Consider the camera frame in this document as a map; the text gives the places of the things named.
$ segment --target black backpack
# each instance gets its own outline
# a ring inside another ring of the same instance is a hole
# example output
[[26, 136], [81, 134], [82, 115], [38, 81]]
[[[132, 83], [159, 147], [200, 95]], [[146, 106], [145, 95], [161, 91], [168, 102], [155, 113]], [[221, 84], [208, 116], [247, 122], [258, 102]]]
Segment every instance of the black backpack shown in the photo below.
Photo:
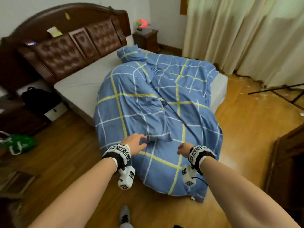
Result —
[[28, 87], [23, 92], [21, 98], [26, 106], [38, 114], [45, 114], [61, 102], [61, 98], [56, 93], [50, 93], [35, 87]]

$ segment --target green plastic bag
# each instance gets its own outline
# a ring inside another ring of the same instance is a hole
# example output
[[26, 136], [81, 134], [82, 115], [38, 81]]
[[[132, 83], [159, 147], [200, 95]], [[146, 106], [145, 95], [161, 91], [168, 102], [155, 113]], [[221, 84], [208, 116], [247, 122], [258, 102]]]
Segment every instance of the green plastic bag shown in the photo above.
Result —
[[7, 138], [0, 137], [0, 143], [4, 144], [12, 155], [18, 155], [21, 153], [28, 152], [36, 144], [35, 140], [27, 135], [20, 134], [8, 134], [4, 131], [0, 131], [0, 134], [4, 134]]

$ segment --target blue duvet cover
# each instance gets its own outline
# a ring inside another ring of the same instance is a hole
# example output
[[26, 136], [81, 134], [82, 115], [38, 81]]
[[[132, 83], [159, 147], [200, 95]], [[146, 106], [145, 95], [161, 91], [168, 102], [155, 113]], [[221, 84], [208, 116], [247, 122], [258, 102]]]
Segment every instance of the blue duvet cover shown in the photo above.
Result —
[[210, 84], [218, 71], [208, 62], [143, 53], [137, 46], [117, 55], [123, 64], [102, 83], [94, 115], [102, 153], [133, 133], [145, 134], [147, 148], [131, 158], [143, 183], [203, 202], [207, 185], [198, 179], [192, 187], [183, 183], [181, 168], [189, 161], [176, 152], [190, 142], [207, 146], [218, 159], [222, 130], [209, 109]]

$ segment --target cable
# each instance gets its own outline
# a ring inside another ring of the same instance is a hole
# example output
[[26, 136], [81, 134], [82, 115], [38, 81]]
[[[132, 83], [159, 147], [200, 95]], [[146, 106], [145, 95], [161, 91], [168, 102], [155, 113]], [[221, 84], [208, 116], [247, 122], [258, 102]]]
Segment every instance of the cable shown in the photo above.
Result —
[[197, 178], [197, 179], [203, 181], [203, 182], [208, 186], [208, 184], [207, 184], [204, 180], [202, 180], [201, 178], [199, 178], [199, 177], [192, 177], [192, 179], [194, 179], [194, 178]]

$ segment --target white bed sheet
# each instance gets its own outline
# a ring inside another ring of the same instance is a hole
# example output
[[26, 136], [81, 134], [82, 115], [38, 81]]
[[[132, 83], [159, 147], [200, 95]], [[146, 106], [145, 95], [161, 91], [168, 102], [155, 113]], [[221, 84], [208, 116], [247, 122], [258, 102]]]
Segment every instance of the white bed sheet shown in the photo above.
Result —
[[[87, 123], [94, 126], [93, 116], [99, 88], [106, 75], [121, 64], [116, 51], [99, 59], [82, 70], [66, 77], [54, 85], [63, 100]], [[218, 74], [211, 83], [211, 110], [215, 113], [224, 101], [228, 78]]]

